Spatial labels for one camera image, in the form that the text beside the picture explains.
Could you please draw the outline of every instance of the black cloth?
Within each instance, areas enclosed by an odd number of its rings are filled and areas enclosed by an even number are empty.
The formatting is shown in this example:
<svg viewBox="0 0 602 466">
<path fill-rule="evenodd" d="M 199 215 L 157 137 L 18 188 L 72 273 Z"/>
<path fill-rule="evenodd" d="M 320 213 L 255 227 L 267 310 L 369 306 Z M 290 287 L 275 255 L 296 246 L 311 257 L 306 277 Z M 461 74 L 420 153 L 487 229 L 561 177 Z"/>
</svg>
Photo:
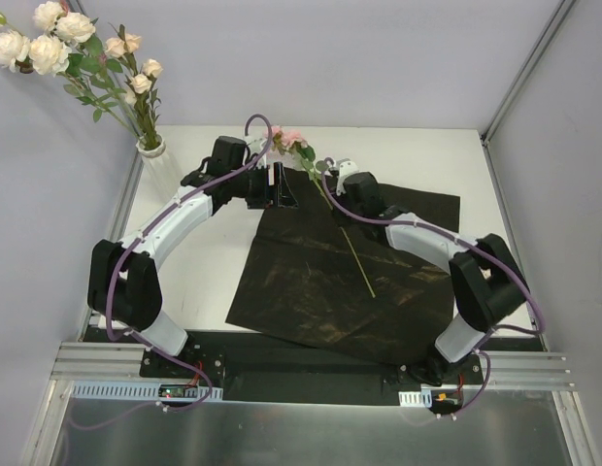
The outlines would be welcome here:
<svg viewBox="0 0 602 466">
<path fill-rule="evenodd" d="M 258 226 L 226 322 L 310 347 L 391 364 L 420 360 L 452 320 L 448 274 L 347 228 L 305 172 L 285 171 L 299 209 L 269 209 Z M 460 199 L 381 184 L 388 205 L 458 231 Z"/>
</svg>

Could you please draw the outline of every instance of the white enclosure wall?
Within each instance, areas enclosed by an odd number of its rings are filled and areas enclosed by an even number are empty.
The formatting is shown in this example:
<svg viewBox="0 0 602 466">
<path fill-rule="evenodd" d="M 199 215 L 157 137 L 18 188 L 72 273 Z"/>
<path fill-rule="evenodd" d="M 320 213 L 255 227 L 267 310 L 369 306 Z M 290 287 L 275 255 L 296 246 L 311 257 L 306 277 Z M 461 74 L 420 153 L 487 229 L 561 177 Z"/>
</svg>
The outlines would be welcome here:
<svg viewBox="0 0 602 466">
<path fill-rule="evenodd" d="M 577 4 L 490 146 L 552 350 L 602 454 L 602 0 Z"/>
<path fill-rule="evenodd" d="M 0 0 L 25 33 L 36 0 Z M 19 464 L 62 340 L 82 317 L 91 248 L 134 153 L 60 79 L 0 69 L 0 466 Z"/>
<path fill-rule="evenodd" d="M 484 130 L 558 0 L 82 3 L 163 64 L 163 124 Z"/>
</svg>

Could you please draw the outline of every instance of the white tabletop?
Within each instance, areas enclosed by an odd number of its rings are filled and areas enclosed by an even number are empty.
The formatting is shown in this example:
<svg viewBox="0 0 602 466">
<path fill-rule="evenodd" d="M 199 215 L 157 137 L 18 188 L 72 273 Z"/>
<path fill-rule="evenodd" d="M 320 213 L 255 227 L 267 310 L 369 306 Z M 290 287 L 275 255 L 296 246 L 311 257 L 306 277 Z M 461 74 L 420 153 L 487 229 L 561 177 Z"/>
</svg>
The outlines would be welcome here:
<svg viewBox="0 0 602 466">
<path fill-rule="evenodd" d="M 243 136 L 237 126 L 161 126 L 167 146 L 183 169 L 195 170 L 220 135 Z M 475 130 L 318 128 L 299 129 L 318 158 L 350 158 L 380 183 L 460 197 L 460 231 L 474 237 L 506 229 L 485 154 Z M 262 127 L 255 131 L 262 132 Z M 143 171 L 126 231 L 139 228 L 162 206 Z M 225 323 L 261 211 L 233 200 L 200 225 L 169 255 L 159 271 L 164 309 L 180 326 L 194 330 L 247 331 Z M 531 328 L 525 306 L 504 323 Z M 501 336 L 514 332 L 502 330 Z"/>
</svg>

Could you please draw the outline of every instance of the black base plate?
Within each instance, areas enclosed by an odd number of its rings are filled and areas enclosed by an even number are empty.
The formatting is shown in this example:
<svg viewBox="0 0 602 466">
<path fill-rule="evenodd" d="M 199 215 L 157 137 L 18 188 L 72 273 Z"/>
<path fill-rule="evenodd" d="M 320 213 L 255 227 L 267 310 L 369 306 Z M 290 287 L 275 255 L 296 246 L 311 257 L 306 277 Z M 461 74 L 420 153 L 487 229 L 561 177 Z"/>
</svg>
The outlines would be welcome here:
<svg viewBox="0 0 602 466">
<path fill-rule="evenodd" d="M 229 401 L 397 406 L 399 391 L 419 391 L 400 368 L 314 349 L 265 335 L 189 332 L 214 386 Z M 482 382 L 476 356 L 463 369 L 465 383 Z M 141 377 L 188 382 L 193 373 L 144 351 Z"/>
</svg>

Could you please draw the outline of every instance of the white vase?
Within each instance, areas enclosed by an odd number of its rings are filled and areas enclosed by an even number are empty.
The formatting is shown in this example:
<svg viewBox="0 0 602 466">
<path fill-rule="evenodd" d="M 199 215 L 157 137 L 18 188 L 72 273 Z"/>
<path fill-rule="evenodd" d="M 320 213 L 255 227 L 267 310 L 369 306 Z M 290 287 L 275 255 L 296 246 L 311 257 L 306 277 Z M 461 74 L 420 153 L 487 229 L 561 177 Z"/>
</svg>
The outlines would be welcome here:
<svg viewBox="0 0 602 466">
<path fill-rule="evenodd" d="M 167 149 L 165 140 L 161 136 L 159 139 L 161 144 L 153 150 L 145 150 L 142 141 L 139 141 L 137 151 L 142 157 L 161 201 L 167 202 L 174 197 L 180 187 L 183 172 L 176 156 Z"/>
</svg>

